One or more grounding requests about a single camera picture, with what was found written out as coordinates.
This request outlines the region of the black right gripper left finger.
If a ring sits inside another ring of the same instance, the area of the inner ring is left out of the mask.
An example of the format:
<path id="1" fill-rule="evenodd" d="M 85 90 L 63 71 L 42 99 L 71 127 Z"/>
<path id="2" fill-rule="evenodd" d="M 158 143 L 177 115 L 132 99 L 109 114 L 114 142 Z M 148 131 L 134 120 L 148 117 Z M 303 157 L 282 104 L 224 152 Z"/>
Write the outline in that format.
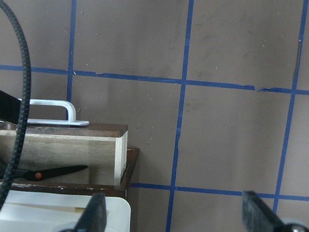
<path id="1" fill-rule="evenodd" d="M 104 232 L 107 225 L 106 196 L 95 193 L 74 227 L 58 226 L 55 232 Z"/>

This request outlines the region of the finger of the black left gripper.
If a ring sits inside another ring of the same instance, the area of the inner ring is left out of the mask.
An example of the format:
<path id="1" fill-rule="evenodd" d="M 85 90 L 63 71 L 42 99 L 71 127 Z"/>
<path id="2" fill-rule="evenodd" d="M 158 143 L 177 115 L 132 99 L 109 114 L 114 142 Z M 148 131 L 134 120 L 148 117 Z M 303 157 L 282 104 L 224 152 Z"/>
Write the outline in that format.
<path id="1" fill-rule="evenodd" d="M 21 100 L 0 91 L 0 120 L 18 124 Z"/>

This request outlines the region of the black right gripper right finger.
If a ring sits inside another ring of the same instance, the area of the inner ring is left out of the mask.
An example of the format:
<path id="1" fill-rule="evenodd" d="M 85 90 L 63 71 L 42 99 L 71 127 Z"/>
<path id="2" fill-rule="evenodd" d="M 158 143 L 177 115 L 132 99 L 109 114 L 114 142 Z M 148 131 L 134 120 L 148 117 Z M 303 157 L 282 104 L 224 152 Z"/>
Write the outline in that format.
<path id="1" fill-rule="evenodd" d="M 254 192 L 242 194 L 242 223 L 248 232 L 307 232 L 309 228 L 295 220 L 281 220 Z"/>

